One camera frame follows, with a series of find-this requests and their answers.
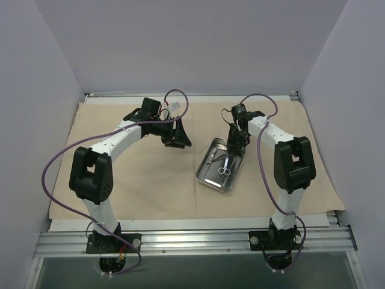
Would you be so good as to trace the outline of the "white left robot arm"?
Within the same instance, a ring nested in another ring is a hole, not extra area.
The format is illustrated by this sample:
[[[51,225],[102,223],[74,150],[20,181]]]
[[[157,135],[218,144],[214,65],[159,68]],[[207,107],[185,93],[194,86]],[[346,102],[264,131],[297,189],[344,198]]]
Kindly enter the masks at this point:
[[[168,147],[191,146],[181,117],[141,120],[126,116],[103,140],[89,148],[80,146],[74,152],[69,188],[86,206],[93,230],[100,236],[99,244],[107,252],[117,251],[122,243],[120,224],[109,200],[114,186],[112,165],[127,148],[147,135],[160,136]]]

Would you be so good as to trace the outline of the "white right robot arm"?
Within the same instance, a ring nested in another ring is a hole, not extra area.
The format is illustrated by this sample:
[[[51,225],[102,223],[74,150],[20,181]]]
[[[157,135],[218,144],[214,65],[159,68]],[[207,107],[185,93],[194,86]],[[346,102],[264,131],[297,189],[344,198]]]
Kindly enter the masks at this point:
[[[267,241],[279,249],[295,237],[297,212],[304,192],[316,177],[315,162],[310,140],[296,137],[270,123],[260,111],[231,111],[233,122],[229,123],[227,148],[238,153],[250,143],[250,137],[257,138],[257,159],[263,183],[276,210],[269,221]],[[280,188],[278,199],[274,199],[268,186],[262,164],[261,144],[273,150],[273,175]]]

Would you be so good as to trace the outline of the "beige cloth wrap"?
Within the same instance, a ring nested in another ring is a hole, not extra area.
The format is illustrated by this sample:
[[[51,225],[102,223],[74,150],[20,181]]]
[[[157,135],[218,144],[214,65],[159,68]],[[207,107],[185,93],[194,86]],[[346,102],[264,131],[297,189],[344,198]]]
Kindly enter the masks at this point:
[[[322,163],[304,107],[295,101],[276,101],[279,112],[270,124],[311,141],[316,178],[300,202],[300,214],[345,210]],[[192,146],[167,148],[160,137],[149,135],[124,151],[113,165],[114,185],[110,202],[117,219],[208,219],[270,217],[274,205],[265,190],[256,154],[256,138],[250,138],[232,189],[220,193],[196,180],[196,170],[215,137],[227,138],[229,126],[221,118],[223,108],[236,102],[193,103],[182,119]],[[123,117],[140,105],[80,104],[68,144],[111,132]],[[69,189],[73,154],[67,151],[55,184],[54,197],[87,213],[82,200]]]

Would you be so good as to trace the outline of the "stainless steel instrument tray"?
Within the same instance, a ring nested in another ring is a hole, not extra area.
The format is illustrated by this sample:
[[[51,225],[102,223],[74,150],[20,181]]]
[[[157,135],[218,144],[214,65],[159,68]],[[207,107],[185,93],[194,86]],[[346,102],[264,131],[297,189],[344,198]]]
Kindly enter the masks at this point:
[[[218,168],[223,165],[223,155],[227,155],[227,140],[216,137],[208,147],[202,162],[196,171],[196,180],[221,193],[227,193],[231,190],[237,177],[239,168],[242,164],[244,153],[241,155],[231,155],[229,166],[231,174],[229,176],[219,175]]]

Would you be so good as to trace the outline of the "steel surgical forceps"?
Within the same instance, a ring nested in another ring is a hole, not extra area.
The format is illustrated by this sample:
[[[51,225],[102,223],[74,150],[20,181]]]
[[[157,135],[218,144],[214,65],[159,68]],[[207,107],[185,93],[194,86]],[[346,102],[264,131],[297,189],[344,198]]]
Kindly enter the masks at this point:
[[[229,166],[229,160],[230,160],[229,154],[223,155],[223,159],[224,159],[223,165],[218,168],[218,174],[229,176],[231,174],[231,169]]]

